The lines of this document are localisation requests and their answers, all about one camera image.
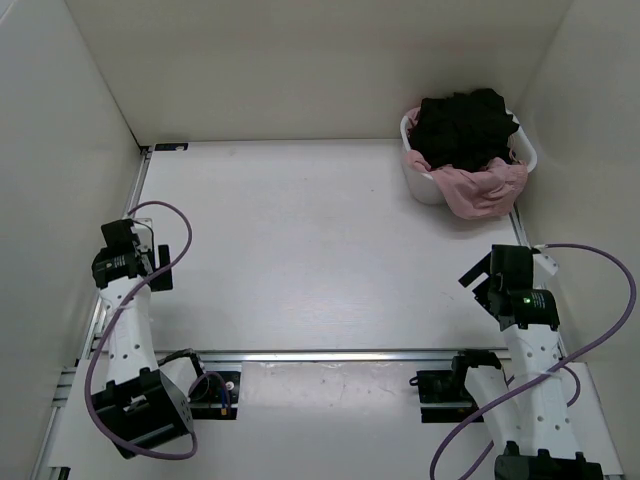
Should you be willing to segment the black trousers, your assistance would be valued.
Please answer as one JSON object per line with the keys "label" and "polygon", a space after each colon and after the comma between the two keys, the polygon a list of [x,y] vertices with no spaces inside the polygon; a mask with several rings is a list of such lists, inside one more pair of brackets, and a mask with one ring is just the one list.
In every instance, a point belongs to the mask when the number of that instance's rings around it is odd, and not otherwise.
{"label": "black trousers", "polygon": [[478,172],[495,158],[513,163],[509,139],[518,129],[504,98],[482,88],[423,99],[408,140],[433,169]]}

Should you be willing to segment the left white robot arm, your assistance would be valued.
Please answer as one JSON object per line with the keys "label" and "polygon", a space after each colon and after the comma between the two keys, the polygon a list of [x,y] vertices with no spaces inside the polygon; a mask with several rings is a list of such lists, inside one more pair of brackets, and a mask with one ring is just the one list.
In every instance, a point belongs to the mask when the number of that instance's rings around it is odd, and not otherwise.
{"label": "left white robot arm", "polygon": [[92,276],[112,327],[106,337],[105,386],[89,396],[94,417],[126,459],[137,453],[123,444],[153,450],[194,433],[188,400],[206,395],[210,377],[195,353],[186,350],[167,365],[152,345],[150,300],[154,292],[173,289],[172,272],[129,292],[170,263],[169,246],[155,244],[152,221],[121,219],[101,226],[106,245],[92,262]]}

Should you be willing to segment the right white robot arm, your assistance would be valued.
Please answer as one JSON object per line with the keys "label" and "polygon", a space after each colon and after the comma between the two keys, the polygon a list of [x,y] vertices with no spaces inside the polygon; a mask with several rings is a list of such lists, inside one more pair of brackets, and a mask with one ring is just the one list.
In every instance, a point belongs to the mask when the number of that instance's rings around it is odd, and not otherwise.
{"label": "right white robot arm", "polygon": [[511,358],[512,382],[487,352],[457,357],[449,387],[473,399],[498,456],[497,479],[600,479],[602,468],[585,458],[569,419],[562,378],[559,316],[553,294],[534,285],[535,250],[495,245],[460,282],[497,320]]}

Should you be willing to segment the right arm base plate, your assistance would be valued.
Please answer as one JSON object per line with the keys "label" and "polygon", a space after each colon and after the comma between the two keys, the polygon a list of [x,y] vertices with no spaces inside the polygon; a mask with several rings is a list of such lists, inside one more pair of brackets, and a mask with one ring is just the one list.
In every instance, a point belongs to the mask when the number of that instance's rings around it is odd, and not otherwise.
{"label": "right arm base plate", "polygon": [[421,370],[409,380],[417,389],[423,424],[457,424],[478,410],[451,370]]}

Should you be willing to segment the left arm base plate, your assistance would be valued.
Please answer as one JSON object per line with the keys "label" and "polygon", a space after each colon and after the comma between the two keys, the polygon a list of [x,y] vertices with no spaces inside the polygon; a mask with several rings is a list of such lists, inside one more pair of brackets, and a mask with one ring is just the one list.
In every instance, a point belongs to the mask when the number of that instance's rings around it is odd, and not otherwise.
{"label": "left arm base plate", "polygon": [[225,381],[223,391],[221,382],[215,376],[198,381],[189,391],[189,405],[195,420],[235,420],[238,414],[241,372],[221,371]]}

